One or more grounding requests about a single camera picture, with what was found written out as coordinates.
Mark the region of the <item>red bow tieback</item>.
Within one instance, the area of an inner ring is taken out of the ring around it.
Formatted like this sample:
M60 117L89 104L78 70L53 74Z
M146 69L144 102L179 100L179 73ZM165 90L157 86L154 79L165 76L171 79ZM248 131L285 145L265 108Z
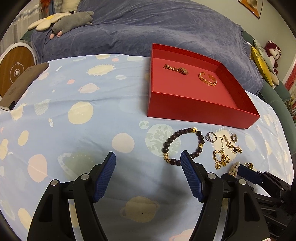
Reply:
M53 0L40 0L40 4L41 4L41 12L54 8Z

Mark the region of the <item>blue-grey sofa cover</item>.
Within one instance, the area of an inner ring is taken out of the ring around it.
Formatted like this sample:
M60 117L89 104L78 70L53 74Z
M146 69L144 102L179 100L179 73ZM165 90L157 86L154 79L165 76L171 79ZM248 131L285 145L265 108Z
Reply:
M38 62L111 53L148 57L157 43L220 61L253 94L263 87L243 28L207 6L194 1L81 1L77 11L92 11L92 24L54 39L50 30L32 33Z

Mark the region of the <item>white curtain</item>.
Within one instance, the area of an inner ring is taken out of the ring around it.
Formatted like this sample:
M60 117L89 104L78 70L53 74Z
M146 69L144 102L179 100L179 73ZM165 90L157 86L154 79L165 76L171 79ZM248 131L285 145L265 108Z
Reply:
M28 26L41 17L39 0L30 1L15 17L1 40L1 54L13 43L16 43L28 30Z

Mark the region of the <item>orange framed wall picture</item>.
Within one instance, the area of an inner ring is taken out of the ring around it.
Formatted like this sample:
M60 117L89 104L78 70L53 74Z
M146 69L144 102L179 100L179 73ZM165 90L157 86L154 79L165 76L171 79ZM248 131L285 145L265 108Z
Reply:
M263 0L238 0L238 2L244 5L258 19L260 18Z

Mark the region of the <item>brown leather case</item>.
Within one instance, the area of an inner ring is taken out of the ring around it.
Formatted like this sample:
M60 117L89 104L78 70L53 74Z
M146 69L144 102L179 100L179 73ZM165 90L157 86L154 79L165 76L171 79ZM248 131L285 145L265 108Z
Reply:
M11 85L1 99L1 109L11 111L26 92L28 87L49 67L48 62L30 66Z

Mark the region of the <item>white flower plush cushion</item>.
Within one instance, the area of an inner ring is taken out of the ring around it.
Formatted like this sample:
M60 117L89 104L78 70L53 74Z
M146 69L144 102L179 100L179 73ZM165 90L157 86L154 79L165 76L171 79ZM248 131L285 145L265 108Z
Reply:
M46 18L39 19L28 26L28 30L36 29L37 31L45 31L47 30L52 24L55 24L57 21L62 19L65 16L71 15L71 13L56 13L50 15Z

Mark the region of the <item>grey plush toy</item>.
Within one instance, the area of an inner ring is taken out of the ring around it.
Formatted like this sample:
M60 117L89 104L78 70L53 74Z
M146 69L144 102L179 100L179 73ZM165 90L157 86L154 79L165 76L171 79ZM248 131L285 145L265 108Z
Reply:
M80 11L64 16L53 25L49 38L53 39L55 36L61 37L63 34L74 28L84 25L91 25L93 21L93 15L93 11Z

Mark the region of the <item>gold chain bangle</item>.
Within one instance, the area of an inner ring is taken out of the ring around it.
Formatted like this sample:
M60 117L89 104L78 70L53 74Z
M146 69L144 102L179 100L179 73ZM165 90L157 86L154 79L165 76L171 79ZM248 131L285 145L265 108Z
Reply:
M198 77L206 85L209 85L209 86L216 86L217 85L217 79L213 75L211 75L207 72L204 72L204 71L200 72L198 74Z

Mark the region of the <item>gold cushion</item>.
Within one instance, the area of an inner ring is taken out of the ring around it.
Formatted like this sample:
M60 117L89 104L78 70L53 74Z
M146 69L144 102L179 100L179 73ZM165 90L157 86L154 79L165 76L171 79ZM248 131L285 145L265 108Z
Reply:
M267 67L266 62L264 61L260 53L253 46L251 46L251 58L255 62L263 78L269 83L271 87L274 87L271 74L270 74L269 68Z

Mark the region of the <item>gold black flower pendant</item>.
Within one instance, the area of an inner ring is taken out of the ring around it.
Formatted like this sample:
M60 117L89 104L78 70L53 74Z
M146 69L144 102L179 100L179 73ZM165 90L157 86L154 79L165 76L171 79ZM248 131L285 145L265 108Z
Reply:
M242 149L239 146L231 146L230 147L231 151L233 154L241 154L242 153Z

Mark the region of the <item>silver hoop earring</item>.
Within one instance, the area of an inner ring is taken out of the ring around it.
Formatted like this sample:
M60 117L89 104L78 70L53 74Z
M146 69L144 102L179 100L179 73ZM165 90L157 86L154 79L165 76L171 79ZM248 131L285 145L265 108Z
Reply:
M238 141L238 137L235 133L231 133L230 139L233 143L236 143Z

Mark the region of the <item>blue planet print tablecloth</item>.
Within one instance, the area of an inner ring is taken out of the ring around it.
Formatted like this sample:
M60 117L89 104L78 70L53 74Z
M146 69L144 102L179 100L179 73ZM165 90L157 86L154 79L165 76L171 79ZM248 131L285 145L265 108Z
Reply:
M1 111L1 212L21 240L50 181L75 180L116 154L106 193L95 204L109 240L188 240L202 205L181 167L163 159L175 131L213 132L196 161L215 172L212 154L236 134L241 154L287 183L294 178L283 128L273 108L249 98L260 118L248 129L147 116L150 59L97 55L53 60L12 111Z

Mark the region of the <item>white long plush toy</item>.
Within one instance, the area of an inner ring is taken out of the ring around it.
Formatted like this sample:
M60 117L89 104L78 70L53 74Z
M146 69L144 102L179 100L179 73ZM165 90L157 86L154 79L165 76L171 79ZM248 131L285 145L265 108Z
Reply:
M62 12L76 11L80 0L62 0Z

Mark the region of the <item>round wooden white device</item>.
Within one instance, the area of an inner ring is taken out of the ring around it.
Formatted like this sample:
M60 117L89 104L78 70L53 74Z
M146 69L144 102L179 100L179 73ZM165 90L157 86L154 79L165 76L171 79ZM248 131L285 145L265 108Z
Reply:
M0 91L5 95L17 78L30 66L36 65L36 57L30 45L23 42L11 44L1 55Z

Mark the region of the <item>grey-green cushion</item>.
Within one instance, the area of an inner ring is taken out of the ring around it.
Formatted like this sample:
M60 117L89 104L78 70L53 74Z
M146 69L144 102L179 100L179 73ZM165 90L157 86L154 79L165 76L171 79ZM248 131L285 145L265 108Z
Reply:
M273 64L272 64L271 60L269 59L267 52L262 47L262 45L260 45L259 42L257 42L255 39L253 40L253 43L254 43L255 49L260 53L260 55L262 56L262 58L266 62L269 70L271 72L274 72Z

